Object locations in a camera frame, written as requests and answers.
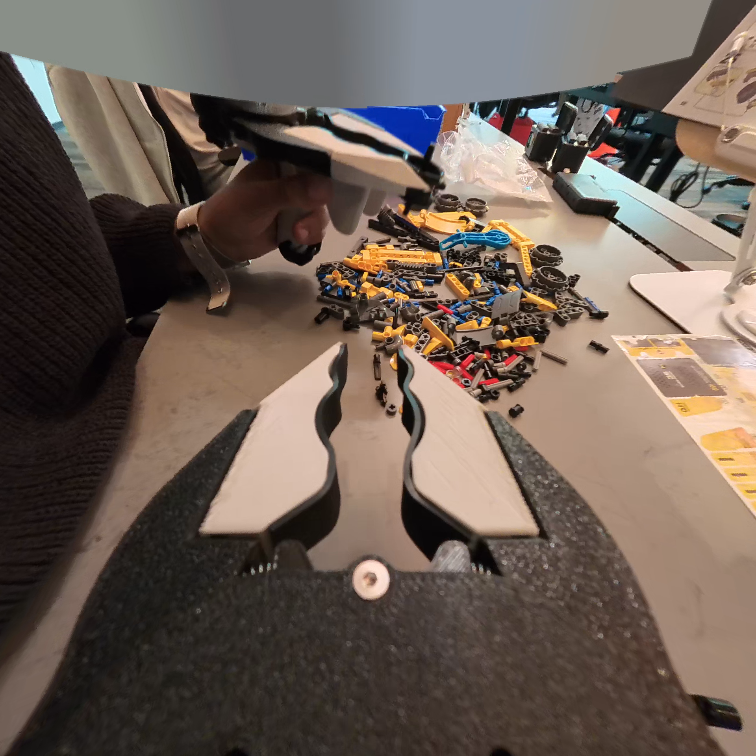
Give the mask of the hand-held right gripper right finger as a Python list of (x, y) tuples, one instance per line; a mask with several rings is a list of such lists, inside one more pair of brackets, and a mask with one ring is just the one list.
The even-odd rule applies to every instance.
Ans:
[(432, 562), (457, 550), (468, 572), (499, 572), (490, 541), (541, 530), (492, 421), (501, 421), (422, 355), (397, 355), (402, 424), (402, 524)]

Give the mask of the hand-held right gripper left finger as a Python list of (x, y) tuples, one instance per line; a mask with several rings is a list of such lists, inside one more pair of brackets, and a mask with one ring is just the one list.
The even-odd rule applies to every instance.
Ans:
[(272, 535), (326, 486), (333, 454), (317, 411), (338, 389), (337, 342), (265, 397), (200, 526), (203, 536)]

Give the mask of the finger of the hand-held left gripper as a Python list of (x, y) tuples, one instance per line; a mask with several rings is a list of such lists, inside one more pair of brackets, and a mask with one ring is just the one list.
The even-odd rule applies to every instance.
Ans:
[[(415, 156), (420, 161), (432, 160), (432, 155), (427, 151), (432, 147), (427, 145), (425, 149), (416, 149), (400, 137), (393, 135), (382, 126), (356, 115), (346, 109), (322, 109), (322, 113), (330, 118), (335, 127), (357, 133), (363, 136), (373, 137), (382, 145), (393, 147), (395, 150), (408, 156)], [(338, 163), (356, 163), (367, 160), (371, 163), (387, 161), (399, 161), (403, 158), (398, 154), (389, 154), (384, 150), (378, 150), (373, 146), (357, 144), (354, 141), (345, 140), (343, 137), (334, 136), (335, 146), (330, 151), (332, 160)]]
[(282, 128), (278, 134), (278, 143), (290, 151), (301, 149), (303, 156), (290, 156), (288, 162), (311, 172), (332, 178), (336, 182), (355, 186), (379, 188), (384, 191), (406, 191), (408, 188), (421, 188), (421, 180), (411, 166), (405, 162), (406, 154), (391, 146), (377, 141), (374, 148), (389, 154), (398, 154), (403, 159), (385, 163), (371, 163), (367, 160), (356, 163), (338, 163), (331, 158), (331, 149), (335, 146), (333, 132), (320, 127)]

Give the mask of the pile of toy building parts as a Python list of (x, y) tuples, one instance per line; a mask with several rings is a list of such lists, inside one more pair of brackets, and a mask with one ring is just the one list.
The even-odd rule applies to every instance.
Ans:
[[(429, 210), (404, 211), (402, 203), (384, 206), (367, 222), (382, 237), (361, 237), (343, 259), (315, 271), (323, 304), (315, 323), (371, 329), (375, 396), (387, 415), (398, 409), (389, 402), (383, 367), (397, 370), (401, 347), (485, 403), (522, 388), (542, 358), (567, 363), (544, 346), (552, 326), (609, 317), (578, 291), (580, 276), (560, 268), (558, 248), (536, 244), (510, 222), (488, 220), (485, 200), (439, 194)], [(439, 251), (439, 241), (454, 233), (493, 229), (512, 243)]]

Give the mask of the person's left forearm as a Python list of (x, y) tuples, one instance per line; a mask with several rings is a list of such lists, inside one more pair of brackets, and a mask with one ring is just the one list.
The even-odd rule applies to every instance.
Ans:
[(156, 311), (200, 282), (175, 234), (182, 206), (146, 206), (117, 194), (97, 195), (89, 205), (115, 265), (127, 318)]

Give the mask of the person's left hand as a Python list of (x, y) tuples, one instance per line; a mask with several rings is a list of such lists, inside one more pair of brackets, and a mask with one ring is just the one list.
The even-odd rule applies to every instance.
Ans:
[(312, 174), (280, 175), (276, 164), (256, 160), (200, 208), (197, 223), (206, 244), (229, 260), (257, 259), (278, 248), (278, 216), (287, 210), (305, 214), (292, 237), (310, 246), (323, 241), (326, 205), (333, 194), (330, 178)]

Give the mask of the blue plastic bin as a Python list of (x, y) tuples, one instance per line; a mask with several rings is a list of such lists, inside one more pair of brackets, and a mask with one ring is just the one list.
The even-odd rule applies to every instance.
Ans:
[(441, 105), (348, 108), (348, 111), (384, 128), (423, 154), (437, 142), (446, 114)]

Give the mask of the clear plastic bag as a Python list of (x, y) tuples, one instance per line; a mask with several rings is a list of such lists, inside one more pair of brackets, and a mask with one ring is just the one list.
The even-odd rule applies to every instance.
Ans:
[(474, 116), (442, 132), (434, 156), (449, 187), (486, 199), (551, 203), (540, 173), (526, 160), (524, 146)]

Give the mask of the blue toy lever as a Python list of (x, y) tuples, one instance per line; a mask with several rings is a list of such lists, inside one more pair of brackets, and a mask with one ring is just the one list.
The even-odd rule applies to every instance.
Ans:
[(485, 246), (494, 250), (503, 250), (512, 243), (512, 237), (500, 230), (488, 232), (458, 232), (439, 241), (439, 251), (447, 251), (456, 246)]

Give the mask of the black flat case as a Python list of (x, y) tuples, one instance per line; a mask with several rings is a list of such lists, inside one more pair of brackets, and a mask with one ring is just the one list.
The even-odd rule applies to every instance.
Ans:
[(557, 172), (553, 176), (553, 189), (573, 213), (611, 221), (619, 210), (617, 200), (611, 198), (592, 175)]

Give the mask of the yellow grey sticker sheet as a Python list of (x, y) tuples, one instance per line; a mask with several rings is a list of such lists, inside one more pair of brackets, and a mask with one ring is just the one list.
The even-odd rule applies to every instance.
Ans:
[(612, 338), (755, 515), (754, 348), (725, 335)]

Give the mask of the person's black sweater torso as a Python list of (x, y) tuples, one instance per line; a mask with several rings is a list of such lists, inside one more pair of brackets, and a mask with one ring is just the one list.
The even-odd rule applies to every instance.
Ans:
[(1, 623), (68, 548), (132, 398), (113, 260), (61, 142), (1, 59)]

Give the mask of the instruction booklet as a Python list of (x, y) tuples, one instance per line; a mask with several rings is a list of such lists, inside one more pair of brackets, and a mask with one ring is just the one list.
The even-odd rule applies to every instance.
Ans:
[(715, 128), (754, 126), (754, 8), (664, 107), (663, 112)]

